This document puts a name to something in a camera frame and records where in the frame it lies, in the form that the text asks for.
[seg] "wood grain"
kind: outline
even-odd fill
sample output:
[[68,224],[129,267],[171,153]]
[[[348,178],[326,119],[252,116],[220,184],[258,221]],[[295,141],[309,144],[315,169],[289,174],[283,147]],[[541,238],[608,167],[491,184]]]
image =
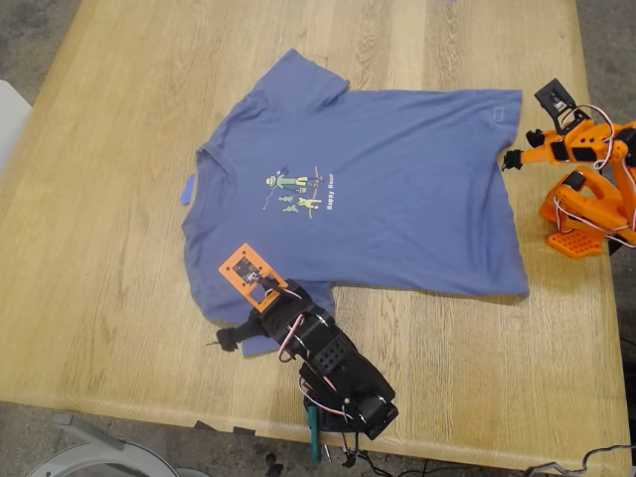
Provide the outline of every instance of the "wood grain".
[[[521,131],[550,126],[532,96],[548,80],[587,95],[573,0],[85,0],[0,185],[0,399],[308,439],[296,365],[205,346],[177,201],[195,149],[290,47],[353,88],[520,87]],[[576,467],[628,441],[607,257],[544,244],[562,172],[505,174],[528,298],[336,288],[397,390],[365,447]],[[590,465],[626,475],[629,455]]]

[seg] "cable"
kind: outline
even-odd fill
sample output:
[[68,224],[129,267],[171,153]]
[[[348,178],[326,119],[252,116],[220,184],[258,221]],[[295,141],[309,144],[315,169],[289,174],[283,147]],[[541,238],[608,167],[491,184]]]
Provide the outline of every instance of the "cable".
[[285,337],[285,339],[282,342],[282,345],[280,345],[280,348],[278,348],[278,360],[282,361],[282,354],[285,351],[285,348],[287,347],[287,344],[289,343],[289,340],[291,340],[291,337],[293,336],[294,332],[296,331],[296,328],[298,328],[305,320],[302,317],[302,313],[298,315],[298,318],[296,318],[296,321],[294,321],[294,324],[292,325],[291,329],[289,330],[289,333],[287,333],[287,336]]
[[320,402],[314,400],[308,393],[306,393],[304,391],[304,389],[302,389],[302,378],[298,377],[298,388],[300,389],[300,391],[303,393],[303,395],[308,398],[309,400],[311,400],[314,404],[316,404],[318,407],[320,407],[321,409],[326,410],[327,412],[331,412],[332,414],[338,414],[338,415],[342,415],[342,416],[347,416],[350,419],[353,419],[350,415],[348,414],[344,414],[342,411],[340,410],[336,410],[336,409],[332,409],[331,407],[327,407],[326,405],[322,405]]
[[[428,472],[426,472],[426,474],[422,474],[422,475],[432,474],[433,472],[437,472],[438,470],[472,469],[473,467],[477,467],[477,466],[476,465],[453,465],[453,466],[446,466],[446,467],[437,467],[436,469],[431,469]],[[420,470],[405,470],[401,474],[399,474],[397,477],[402,477],[408,474],[419,474],[420,472],[421,472]]]
[[298,293],[294,293],[293,291],[288,290],[287,288],[281,288],[281,290],[284,291],[285,293],[287,293],[288,295],[295,296],[299,300],[302,300],[302,296],[300,296]]
[[607,238],[610,240],[618,241],[619,243],[622,243],[625,246],[629,246],[630,248],[636,248],[636,243],[630,243],[629,241],[621,240],[620,238],[615,236],[607,236]]
[[590,450],[589,452],[587,452],[583,456],[582,466],[581,466],[580,469],[568,470],[568,469],[565,469],[565,468],[561,467],[556,462],[548,462],[546,464],[535,465],[533,467],[528,467],[528,469],[526,469],[524,471],[524,477],[530,477],[535,472],[546,472],[547,470],[555,470],[559,474],[567,475],[567,476],[580,475],[580,474],[583,474],[583,473],[585,473],[587,471],[587,459],[589,459],[595,453],[597,453],[597,452],[609,452],[610,450],[615,450],[615,449],[633,449],[635,447],[636,447],[636,445],[631,445],[631,444],[616,444],[616,445],[610,445],[608,447],[598,447],[597,449]]
[[603,227],[599,227],[597,224],[590,222],[588,219],[584,219],[583,217],[580,216],[576,216],[575,214],[571,214],[570,212],[568,212],[566,209],[564,209],[563,207],[560,206],[560,201],[557,199],[557,197],[554,197],[554,203],[555,203],[555,207],[558,211],[563,212],[564,214],[566,214],[568,217],[575,219],[577,221],[581,221],[584,224],[588,224],[590,227],[597,229],[598,231],[602,231],[605,232],[606,234],[611,234],[612,232],[618,232],[618,231],[624,231],[625,229],[628,229],[628,226],[621,226],[618,227],[616,229],[612,229],[611,231],[609,231],[608,229],[604,229]]
[[609,161],[609,158],[612,155],[612,149],[614,148],[614,132],[615,132],[614,124],[612,123],[612,120],[609,118],[607,113],[603,111],[600,107],[594,106],[593,104],[580,104],[579,106],[575,107],[568,114],[565,115],[565,117],[561,121],[561,125],[565,122],[566,119],[570,117],[571,114],[574,114],[575,112],[579,111],[582,107],[589,107],[590,109],[598,112],[601,116],[603,116],[603,120],[609,126],[609,136],[603,139],[603,141],[606,141],[608,143],[607,152],[605,153],[605,158],[599,159],[598,161],[594,162],[594,165],[592,166],[595,171],[600,171],[603,167],[607,165],[607,161]]
[[608,229],[604,229],[602,227],[599,227],[597,224],[590,222],[587,219],[584,219],[583,217],[580,216],[576,216],[575,214],[571,214],[570,212],[568,212],[566,209],[564,209],[563,207],[560,206],[560,202],[557,200],[557,197],[554,197],[554,202],[555,202],[555,207],[556,207],[556,226],[558,228],[559,232],[563,232],[564,234],[569,234],[570,232],[572,232],[572,229],[570,229],[569,231],[562,231],[560,229],[560,217],[558,216],[558,212],[561,211],[564,214],[566,214],[568,217],[575,219],[577,221],[581,221],[584,224],[588,224],[590,227],[593,227],[599,231],[605,232],[605,238],[606,239],[610,239],[610,240],[614,240],[614,241],[618,241],[619,243],[628,246],[629,248],[636,248],[636,243],[630,243],[629,241],[625,241],[621,238],[618,237],[614,237],[611,236],[610,234],[612,232],[618,232],[618,231],[624,231],[625,229],[629,229],[629,226],[621,226],[618,227],[616,229],[612,229],[611,231],[609,231]]
[[371,457],[369,457],[369,454],[367,454],[366,451],[364,451],[364,450],[359,451],[358,452],[358,457],[360,457],[362,460],[366,460],[367,462],[369,462],[369,465],[371,466],[371,470],[374,471],[374,474],[381,475],[382,477],[394,477],[393,474],[390,474],[385,469],[381,469],[380,467],[376,467],[374,465],[373,461],[371,460]]
[[342,434],[342,449],[343,452],[347,453],[349,452],[349,446],[347,445],[347,437],[345,436],[344,432],[341,432]]

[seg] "orange 3d printed part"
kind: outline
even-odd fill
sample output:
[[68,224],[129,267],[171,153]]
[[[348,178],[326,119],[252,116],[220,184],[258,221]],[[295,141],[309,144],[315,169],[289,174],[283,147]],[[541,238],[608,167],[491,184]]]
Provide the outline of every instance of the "orange 3d printed part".
[[264,279],[275,280],[280,288],[286,288],[287,282],[276,273],[247,243],[241,245],[219,267],[219,273],[240,293],[256,310],[263,312],[278,296],[270,289],[257,301],[252,297],[254,290]]
[[[556,79],[535,96],[555,129],[528,131],[532,149],[508,151],[502,170],[537,161],[592,164],[561,176],[546,195],[539,213],[556,224],[548,244],[571,258],[600,253],[604,239],[611,240],[610,253],[636,247],[636,121],[614,124],[596,106],[577,106]],[[582,107],[598,112],[604,123],[596,124]],[[601,175],[607,164],[616,185]]]

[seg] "concrete floor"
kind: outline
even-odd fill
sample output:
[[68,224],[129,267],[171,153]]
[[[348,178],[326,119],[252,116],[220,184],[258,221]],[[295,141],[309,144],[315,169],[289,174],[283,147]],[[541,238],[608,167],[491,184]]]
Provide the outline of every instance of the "concrete floor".
[[[0,0],[0,80],[7,80],[31,103],[71,22],[79,0]],[[578,0],[591,99],[617,122],[636,119],[636,2]],[[619,325],[624,337],[636,341],[636,251],[621,249],[612,257]],[[623,345],[624,356],[636,349]],[[74,440],[49,424],[48,409],[0,403],[0,477],[27,475],[44,458]],[[214,431],[86,416],[113,436],[165,449],[175,466],[192,467],[213,477],[264,475],[264,457],[276,453],[284,475],[370,476],[363,461],[353,469],[332,449],[334,463],[309,462],[306,444]],[[423,461],[372,454],[376,465],[398,474],[420,469]],[[444,466],[431,462],[429,469]],[[473,467],[439,472],[440,477],[498,477],[519,472]]]

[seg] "t-shirt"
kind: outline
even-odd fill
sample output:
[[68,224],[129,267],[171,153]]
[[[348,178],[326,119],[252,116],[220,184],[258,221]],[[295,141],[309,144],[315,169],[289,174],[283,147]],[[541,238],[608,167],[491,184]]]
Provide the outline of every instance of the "t-shirt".
[[217,270],[244,242],[328,311],[332,282],[528,293],[495,160],[521,92],[348,86],[290,50],[198,150],[183,231],[204,316],[246,320]]

